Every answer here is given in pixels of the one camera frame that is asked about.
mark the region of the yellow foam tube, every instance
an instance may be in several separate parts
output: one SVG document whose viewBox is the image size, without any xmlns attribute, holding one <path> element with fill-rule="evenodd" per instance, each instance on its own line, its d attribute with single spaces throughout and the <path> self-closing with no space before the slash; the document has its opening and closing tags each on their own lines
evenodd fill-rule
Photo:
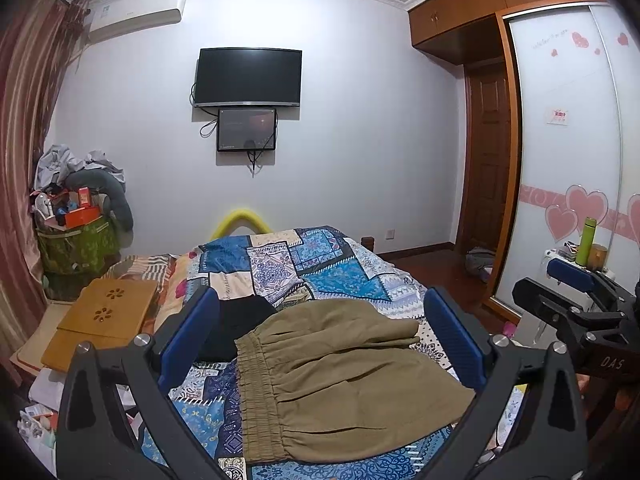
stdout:
<svg viewBox="0 0 640 480">
<path fill-rule="evenodd" d="M 271 232 L 271 229 L 264 223 L 264 220 L 262 220 L 262 218 L 253 211 L 248 209 L 234 209 L 231 213 L 225 216 L 223 221 L 220 222 L 220 225 L 218 225 L 216 230 L 213 231 L 211 240 L 215 240 L 216 238 L 220 238 L 221 236 L 228 234 L 231 231 L 231 226 L 238 220 L 246 220 L 249 222 L 256 229 L 257 235 L 263 235 Z"/>
</svg>

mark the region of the striped curtain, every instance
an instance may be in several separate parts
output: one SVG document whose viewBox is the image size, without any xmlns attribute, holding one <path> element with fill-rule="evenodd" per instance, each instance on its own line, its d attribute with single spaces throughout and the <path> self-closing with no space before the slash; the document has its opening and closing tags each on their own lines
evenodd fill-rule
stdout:
<svg viewBox="0 0 640 480">
<path fill-rule="evenodd" d="M 46 308 L 30 213 L 66 64 L 82 32 L 86 2 L 28 0 L 0 36 L 0 363 L 37 328 Z"/>
</svg>

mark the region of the patchwork quilt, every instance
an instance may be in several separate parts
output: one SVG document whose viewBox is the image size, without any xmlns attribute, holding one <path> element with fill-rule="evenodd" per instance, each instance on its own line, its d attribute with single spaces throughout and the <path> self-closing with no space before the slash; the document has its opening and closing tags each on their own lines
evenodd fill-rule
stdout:
<svg viewBox="0 0 640 480">
<path fill-rule="evenodd" d="M 201 285 L 214 288 L 221 300 L 257 294 L 277 310 L 303 301 L 360 298 L 370 301 L 388 317 L 417 319 L 420 342 L 414 349 L 456 376 L 424 319 L 426 288 L 407 272 L 330 226 L 223 237 L 196 248 L 187 257 L 186 276 L 175 287 L 176 299 L 188 300 Z M 233 480 L 408 480 L 433 457 L 452 431 L 452 426 L 447 426 L 402 449 L 357 462 L 283 462 L 250 467 L 242 458 L 235 362 L 195 363 L 182 386 L 170 392 L 170 398 L 199 442 Z M 514 388 L 482 460 L 490 459 L 494 450 L 504 444 L 521 402 L 522 393 Z M 146 431 L 142 450 L 152 460 L 164 463 Z"/>
</svg>

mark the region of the air conditioner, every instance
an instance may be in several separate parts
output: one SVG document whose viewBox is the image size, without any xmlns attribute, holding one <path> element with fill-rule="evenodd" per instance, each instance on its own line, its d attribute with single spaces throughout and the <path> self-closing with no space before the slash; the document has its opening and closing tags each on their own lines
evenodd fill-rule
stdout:
<svg viewBox="0 0 640 480">
<path fill-rule="evenodd" d="M 89 41 L 98 43 L 143 28 L 179 23 L 186 0 L 117 0 L 93 9 Z"/>
</svg>

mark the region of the green thermos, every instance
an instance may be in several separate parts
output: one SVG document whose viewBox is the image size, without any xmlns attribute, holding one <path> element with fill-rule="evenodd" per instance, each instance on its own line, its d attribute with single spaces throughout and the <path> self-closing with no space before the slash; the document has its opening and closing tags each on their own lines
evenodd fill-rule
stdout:
<svg viewBox="0 0 640 480">
<path fill-rule="evenodd" d="M 587 266 L 587 260 L 589 259 L 589 252 L 593 245 L 593 237 L 596 234 L 596 221 L 595 218 L 587 216 L 584 220 L 584 229 L 582 229 L 582 238 L 580 239 L 580 247 L 578 247 L 578 254 L 575 255 L 575 263 L 581 267 Z"/>
</svg>

